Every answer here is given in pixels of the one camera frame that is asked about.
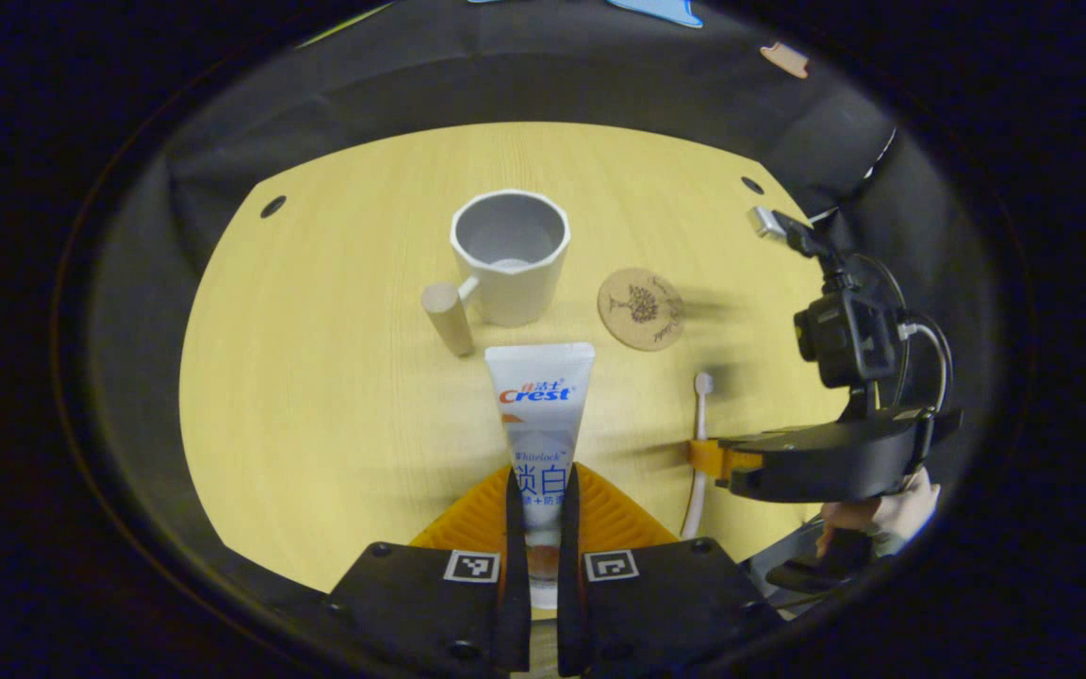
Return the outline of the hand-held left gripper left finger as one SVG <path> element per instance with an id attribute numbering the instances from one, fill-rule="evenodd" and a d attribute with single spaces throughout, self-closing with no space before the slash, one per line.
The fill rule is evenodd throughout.
<path id="1" fill-rule="evenodd" d="M 525 507 L 509 467 L 471 487 L 408 544 L 372 542 L 329 593 L 343 631 L 421 676 L 530 667 Z"/>

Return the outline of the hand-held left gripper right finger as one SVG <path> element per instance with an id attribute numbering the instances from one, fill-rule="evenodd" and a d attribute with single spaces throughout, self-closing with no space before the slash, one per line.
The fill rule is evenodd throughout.
<path id="1" fill-rule="evenodd" d="M 561 676 L 710 678 L 782 623 L 714 538 L 677 538 L 597 471 L 570 469 L 557 563 Z"/>

